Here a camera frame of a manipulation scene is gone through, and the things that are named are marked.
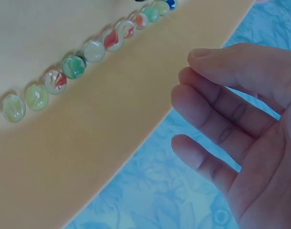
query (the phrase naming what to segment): blue floral fabric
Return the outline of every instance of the blue floral fabric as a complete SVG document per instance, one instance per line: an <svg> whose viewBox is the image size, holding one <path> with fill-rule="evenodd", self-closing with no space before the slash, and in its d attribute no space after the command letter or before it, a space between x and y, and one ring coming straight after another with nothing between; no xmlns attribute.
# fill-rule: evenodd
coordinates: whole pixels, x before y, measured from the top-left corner
<svg viewBox="0 0 291 229"><path fill-rule="evenodd" d="M254 5L226 45L239 42L291 50L291 0ZM263 103L241 96L277 117ZM173 153L171 138L176 134L191 136L240 169L173 110L66 229L236 229L221 194Z"/></svg>

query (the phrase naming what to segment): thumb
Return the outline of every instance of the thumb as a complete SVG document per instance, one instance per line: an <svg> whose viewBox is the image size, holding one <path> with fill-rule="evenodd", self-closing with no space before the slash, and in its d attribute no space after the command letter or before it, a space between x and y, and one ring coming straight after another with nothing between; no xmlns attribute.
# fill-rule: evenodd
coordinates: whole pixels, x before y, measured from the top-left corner
<svg viewBox="0 0 291 229"><path fill-rule="evenodd" d="M216 84L243 87L285 109L291 104L291 51L241 43L224 49L195 49L188 62Z"/></svg>

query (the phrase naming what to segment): beige board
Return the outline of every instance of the beige board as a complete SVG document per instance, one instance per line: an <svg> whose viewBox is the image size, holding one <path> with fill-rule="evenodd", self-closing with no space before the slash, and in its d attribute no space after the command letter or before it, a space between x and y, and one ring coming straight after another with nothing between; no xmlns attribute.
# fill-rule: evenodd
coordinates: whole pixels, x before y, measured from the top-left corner
<svg viewBox="0 0 291 229"><path fill-rule="evenodd" d="M63 227L171 109L192 48L221 47L253 0L186 0L19 124L0 113L0 229ZM21 94L52 63L133 0L0 0L0 97Z"/></svg>

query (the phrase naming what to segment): marble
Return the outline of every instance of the marble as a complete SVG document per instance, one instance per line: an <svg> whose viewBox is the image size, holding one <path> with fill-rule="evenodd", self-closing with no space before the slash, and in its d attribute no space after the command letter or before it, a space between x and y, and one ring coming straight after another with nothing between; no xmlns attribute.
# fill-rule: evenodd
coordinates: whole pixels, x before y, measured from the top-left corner
<svg viewBox="0 0 291 229"><path fill-rule="evenodd" d="M48 104L48 91L42 86L32 85L26 91L25 101L28 108L33 111L40 111Z"/></svg>
<svg viewBox="0 0 291 229"><path fill-rule="evenodd" d="M119 50L124 44L124 37L117 29L107 29L102 34L102 43L109 52Z"/></svg>
<svg viewBox="0 0 291 229"><path fill-rule="evenodd" d="M170 10L174 10L178 6L177 0L163 0L163 1L165 1L170 6Z"/></svg>
<svg viewBox="0 0 291 229"><path fill-rule="evenodd" d="M148 17L149 22L151 23L158 21L160 18L159 10L154 6L145 7L142 13Z"/></svg>
<svg viewBox="0 0 291 229"><path fill-rule="evenodd" d="M160 16L165 16L170 12L170 6L165 1L156 1L153 6L158 9Z"/></svg>
<svg viewBox="0 0 291 229"><path fill-rule="evenodd" d="M3 100L2 114L10 123L18 123L26 114L26 104L17 95L9 95Z"/></svg>
<svg viewBox="0 0 291 229"><path fill-rule="evenodd" d="M83 48L83 55L90 63L103 60L105 52L104 45L98 41L89 41L84 45Z"/></svg>
<svg viewBox="0 0 291 229"><path fill-rule="evenodd" d="M85 61L79 56L70 56L67 57L62 66L62 71L69 79L78 79L80 78L86 68Z"/></svg>
<svg viewBox="0 0 291 229"><path fill-rule="evenodd" d="M129 39L135 35L136 25L130 20L121 21L117 26L117 30L125 39Z"/></svg>
<svg viewBox="0 0 291 229"><path fill-rule="evenodd" d="M143 30L150 24L148 17L144 13L135 13L131 17L131 21L135 23L138 30Z"/></svg>
<svg viewBox="0 0 291 229"><path fill-rule="evenodd" d="M51 70L44 77L44 86L50 94L60 94L67 86L67 78L64 73Z"/></svg>

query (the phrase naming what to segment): green marble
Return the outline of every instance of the green marble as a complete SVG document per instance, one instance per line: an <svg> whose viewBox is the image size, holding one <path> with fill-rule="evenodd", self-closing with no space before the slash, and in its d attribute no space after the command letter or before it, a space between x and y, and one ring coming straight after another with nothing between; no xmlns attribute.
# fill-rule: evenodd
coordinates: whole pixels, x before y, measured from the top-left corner
<svg viewBox="0 0 291 229"><path fill-rule="evenodd" d="M10 123L18 123L26 114L26 104L17 95L9 95L3 100L2 114Z"/></svg>
<svg viewBox="0 0 291 229"><path fill-rule="evenodd" d="M69 79L80 78L86 68L86 64L79 56L70 56L63 62L62 71Z"/></svg>
<svg viewBox="0 0 291 229"><path fill-rule="evenodd" d="M33 111L44 109L49 101L48 91L39 85L32 85L26 91L25 98L27 106Z"/></svg>
<svg viewBox="0 0 291 229"><path fill-rule="evenodd" d="M158 9L160 16L165 16L170 12L170 6L165 1L157 1L153 6Z"/></svg>
<svg viewBox="0 0 291 229"><path fill-rule="evenodd" d="M151 23L158 21L160 18L159 10L154 6L148 6L144 8L142 13L148 17L149 22Z"/></svg>

